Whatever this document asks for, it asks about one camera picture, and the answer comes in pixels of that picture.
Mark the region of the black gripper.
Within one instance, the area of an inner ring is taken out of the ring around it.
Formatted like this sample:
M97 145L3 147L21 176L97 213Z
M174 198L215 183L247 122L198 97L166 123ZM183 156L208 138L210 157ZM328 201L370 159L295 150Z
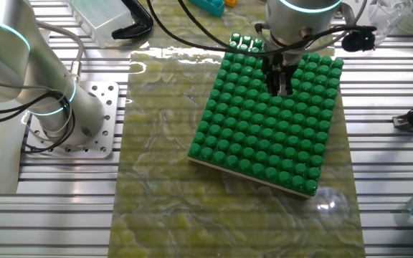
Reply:
M292 95L291 78L293 73L297 69L297 64L287 64L283 57L283 54L274 54L263 57L262 71L267 76L267 88L270 94L277 94L278 96ZM281 75L280 88L279 77L272 77L270 74L274 73L274 76Z

